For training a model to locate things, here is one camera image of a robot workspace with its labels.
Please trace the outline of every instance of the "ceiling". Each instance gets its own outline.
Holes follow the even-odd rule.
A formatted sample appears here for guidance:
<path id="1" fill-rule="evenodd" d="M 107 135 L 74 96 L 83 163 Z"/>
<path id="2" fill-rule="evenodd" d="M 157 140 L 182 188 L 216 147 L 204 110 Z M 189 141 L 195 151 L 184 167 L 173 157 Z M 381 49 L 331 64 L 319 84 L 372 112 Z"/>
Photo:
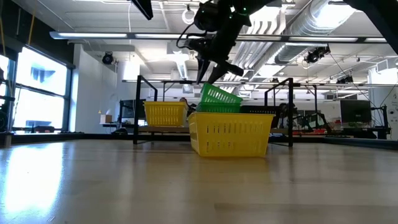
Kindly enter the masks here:
<path id="1" fill-rule="evenodd" d="M 36 16 L 49 26 L 60 32 L 129 32 L 128 8 L 129 4 L 105 4 L 99 0 L 13 0 L 25 10 L 33 13 L 36 7 Z M 287 9 L 287 21 L 294 17 L 308 0 L 295 0 L 295 6 Z M 161 6 L 152 3 L 154 18 L 147 21 L 135 6 L 130 10 L 131 32 L 174 32 L 181 33 L 186 28 L 182 21 L 182 12 L 186 8 L 184 4 L 164 4 L 164 15 L 159 9 Z M 199 32 L 192 27 L 191 32 Z M 348 36 L 380 36 L 375 26 L 360 11 L 356 11 L 342 26 L 333 31 L 331 35 Z M 143 61 L 150 68 L 150 72 L 170 73 L 177 69 L 176 63 L 166 60 L 167 42 L 161 40 L 90 40 L 91 46 L 98 45 L 133 45 L 142 56 Z M 231 51 L 230 59 L 234 59 L 238 51 L 237 43 Z M 366 81 L 367 69 L 374 63 L 381 61 L 385 56 L 395 56 L 395 52 L 389 45 L 366 44 L 331 44 L 332 55 L 342 69 L 353 68 L 353 76 L 356 82 Z M 104 52 L 91 51 L 90 54 L 101 57 Z M 130 52 L 115 52 L 114 56 L 119 60 L 129 60 Z M 320 63 L 311 65 L 308 69 L 306 63 L 302 63 L 299 57 L 297 66 L 288 66 L 283 69 L 285 77 L 295 77 L 295 81 L 311 80 L 313 82 L 327 81 L 330 76 L 341 72 L 335 61 L 327 56 Z M 197 70 L 196 61 L 186 62 L 189 70 Z"/>

